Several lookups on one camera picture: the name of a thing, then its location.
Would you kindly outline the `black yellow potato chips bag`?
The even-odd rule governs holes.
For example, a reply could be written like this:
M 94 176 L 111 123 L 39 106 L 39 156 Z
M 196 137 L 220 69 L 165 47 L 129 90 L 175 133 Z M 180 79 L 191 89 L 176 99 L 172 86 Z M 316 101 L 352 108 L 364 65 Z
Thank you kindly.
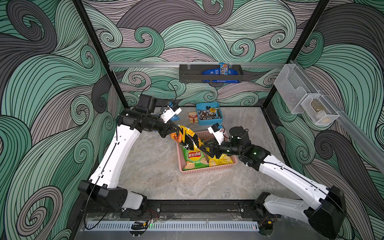
M 197 151 L 204 145 L 198 135 L 185 126 L 178 126 L 179 130 L 171 133 L 171 138 L 189 151 Z

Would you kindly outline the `green potato chips bag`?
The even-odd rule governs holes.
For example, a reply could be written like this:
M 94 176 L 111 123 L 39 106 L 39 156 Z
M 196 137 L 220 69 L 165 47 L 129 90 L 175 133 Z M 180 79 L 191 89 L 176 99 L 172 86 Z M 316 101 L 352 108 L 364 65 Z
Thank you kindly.
M 188 147 L 192 147 L 192 150 L 181 146 L 182 160 L 184 160 L 183 171 L 196 170 L 209 167 L 209 163 L 204 153 L 195 145 L 191 144 Z

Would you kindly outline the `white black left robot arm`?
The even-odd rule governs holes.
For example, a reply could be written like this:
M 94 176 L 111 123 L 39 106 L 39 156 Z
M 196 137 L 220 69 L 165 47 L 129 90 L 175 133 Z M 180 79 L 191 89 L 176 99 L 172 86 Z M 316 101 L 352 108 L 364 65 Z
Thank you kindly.
M 111 210 L 139 210 L 146 197 L 118 186 L 120 174 L 130 150 L 143 131 L 155 131 L 162 138 L 179 131 L 172 117 L 182 109 L 170 102 L 160 115 L 155 115 L 156 99 L 141 95 L 136 106 L 124 109 L 117 120 L 115 133 L 101 163 L 88 180 L 81 181 L 78 190 L 99 205 Z

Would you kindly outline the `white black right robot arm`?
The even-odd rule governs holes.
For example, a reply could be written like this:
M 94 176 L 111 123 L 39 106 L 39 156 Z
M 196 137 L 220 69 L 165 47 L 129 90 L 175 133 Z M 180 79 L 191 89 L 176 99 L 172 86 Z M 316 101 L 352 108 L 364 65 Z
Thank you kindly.
M 266 149 L 252 144 L 243 127 L 230 129 L 228 140 L 218 126 L 209 128 L 214 139 L 200 144 L 199 149 L 211 158 L 237 156 L 246 166 L 261 172 L 295 193 L 299 199 L 286 199 L 265 193 L 259 203 L 272 215 L 282 215 L 309 224 L 329 239 L 336 239 L 346 218 L 343 191 L 310 180 L 288 167 Z

